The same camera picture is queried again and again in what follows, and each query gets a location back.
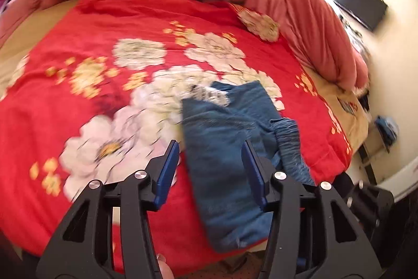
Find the blue denim pants lace hem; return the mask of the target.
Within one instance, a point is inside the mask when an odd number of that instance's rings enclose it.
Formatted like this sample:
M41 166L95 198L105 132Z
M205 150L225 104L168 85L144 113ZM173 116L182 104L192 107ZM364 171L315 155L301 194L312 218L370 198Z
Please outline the blue denim pants lace hem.
M213 249L227 253L266 239L271 214L263 213L254 201L242 164L242 145L250 141L276 170L312 185L296 121L278 113L258 81L191 85L183 93L181 113L188 175Z

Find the black wall television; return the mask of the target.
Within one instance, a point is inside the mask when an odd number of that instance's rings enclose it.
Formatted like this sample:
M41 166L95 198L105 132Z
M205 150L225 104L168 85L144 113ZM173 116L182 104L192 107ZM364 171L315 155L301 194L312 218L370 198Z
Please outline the black wall television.
M375 31L387 11L387 4L383 0L333 0L333 2L370 32Z

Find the red floral blanket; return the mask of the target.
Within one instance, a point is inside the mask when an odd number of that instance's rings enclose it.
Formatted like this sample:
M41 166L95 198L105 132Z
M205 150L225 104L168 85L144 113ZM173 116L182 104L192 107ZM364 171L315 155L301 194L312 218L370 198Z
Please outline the red floral blanket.
M191 84L259 81L297 122L314 181L350 164L337 115L286 40L262 41L231 5L81 0L37 13L16 40L37 29L1 98L1 231L33 255L89 181L123 180L157 144L182 140Z

